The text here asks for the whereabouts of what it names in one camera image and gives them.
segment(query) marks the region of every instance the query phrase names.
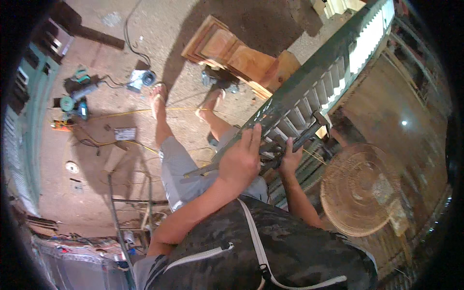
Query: left hand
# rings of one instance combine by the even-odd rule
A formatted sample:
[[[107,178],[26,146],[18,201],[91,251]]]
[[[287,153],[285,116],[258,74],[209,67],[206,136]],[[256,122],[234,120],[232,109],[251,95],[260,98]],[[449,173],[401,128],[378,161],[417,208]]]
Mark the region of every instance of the left hand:
[[[301,146],[296,152],[293,152],[293,138],[287,139],[287,148],[285,149],[285,156],[282,158],[282,163],[278,168],[278,171],[282,177],[288,177],[295,175],[295,171],[300,164],[303,156],[303,146]]]
[[[234,189],[237,196],[242,193],[258,175],[260,166],[259,144],[261,125],[242,133],[242,139],[230,147],[219,163],[219,179]]]

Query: concrete floor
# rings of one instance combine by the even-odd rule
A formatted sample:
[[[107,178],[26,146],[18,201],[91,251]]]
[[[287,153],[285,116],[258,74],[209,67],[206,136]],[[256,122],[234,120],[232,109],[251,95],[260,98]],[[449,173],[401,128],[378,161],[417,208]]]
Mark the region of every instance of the concrete floor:
[[[202,66],[186,62],[181,56],[184,45],[209,14],[230,27],[239,39],[251,48],[276,56],[288,49],[304,63],[350,17],[349,14],[320,18],[304,4],[307,1],[143,1],[129,21],[131,42],[137,50],[150,56],[159,81],[170,88],[168,106],[194,108],[204,98],[208,88],[200,81]],[[67,3],[82,17],[82,25],[123,39],[123,22],[135,0],[68,0]],[[102,18],[117,13],[119,23],[108,26]],[[82,64],[89,74],[111,75],[126,82],[139,57],[127,48],[118,51],[96,42],[76,38],[66,57],[50,94],[52,99],[67,94],[63,80],[74,74]],[[110,89],[102,85],[88,95],[91,117],[148,109],[149,89],[135,94],[126,89]],[[231,124],[242,125],[262,105],[251,89],[240,86],[240,92],[228,94],[217,110],[235,116],[221,116]],[[44,218],[60,221],[60,233],[76,232],[86,237],[113,236],[116,231],[109,211],[107,177],[102,172],[111,146],[97,149],[81,144],[87,138],[82,131],[54,131],[49,121],[56,116],[49,110],[44,120],[41,147],[42,196],[39,211]],[[213,153],[207,147],[208,126],[200,122],[193,110],[171,110],[168,123],[176,138],[191,153],[199,166],[206,164]],[[137,141],[154,146],[155,120],[149,113],[102,118],[80,122],[92,138],[101,143],[114,141],[113,128],[137,127]],[[134,144],[125,143],[128,153],[113,174],[115,195],[130,199],[146,199],[148,185],[141,171],[153,178],[153,198],[164,200],[165,193],[159,178],[160,161],[156,154]],[[64,164],[74,161],[80,173],[71,174]],[[70,178],[82,182],[83,190],[72,188]],[[118,205],[121,222],[139,218],[139,213],[126,204]]]

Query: fan guard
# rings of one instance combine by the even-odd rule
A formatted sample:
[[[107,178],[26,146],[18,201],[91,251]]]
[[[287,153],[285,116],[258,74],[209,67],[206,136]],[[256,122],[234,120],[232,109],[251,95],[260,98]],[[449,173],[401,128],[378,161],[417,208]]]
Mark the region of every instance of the fan guard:
[[[327,166],[321,203],[342,233],[363,237],[381,229],[399,202],[400,179],[388,156],[372,144],[344,147]]]

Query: man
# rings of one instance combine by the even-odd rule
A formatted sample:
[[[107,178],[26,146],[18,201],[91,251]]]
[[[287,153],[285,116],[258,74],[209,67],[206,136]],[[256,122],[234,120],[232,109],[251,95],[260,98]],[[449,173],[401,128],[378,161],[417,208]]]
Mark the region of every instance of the man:
[[[292,139],[278,169],[289,212],[267,205],[259,173],[261,126],[242,132],[219,170],[185,179],[196,169],[166,122],[166,88],[150,97],[161,180],[173,213],[151,237],[147,257],[134,266],[137,289],[370,289],[376,281],[372,255],[346,237],[322,229],[316,210],[295,177],[302,149]],[[206,97],[197,116],[222,148],[238,131],[211,110],[223,90]]]

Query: grey shorts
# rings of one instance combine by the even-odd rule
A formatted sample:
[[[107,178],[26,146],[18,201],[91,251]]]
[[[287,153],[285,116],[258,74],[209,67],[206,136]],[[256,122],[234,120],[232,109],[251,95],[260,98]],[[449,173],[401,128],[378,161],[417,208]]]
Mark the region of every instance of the grey shorts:
[[[233,127],[221,137],[217,150],[223,148],[238,132]],[[169,206],[174,212],[188,202],[204,193],[216,180],[219,173],[211,171],[206,176],[184,178],[184,174],[195,170],[198,166],[179,141],[174,137],[168,137],[160,149],[161,157],[161,181],[166,191]],[[242,195],[250,196],[267,203],[267,185],[261,176],[253,180],[251,185],[242,192]]]

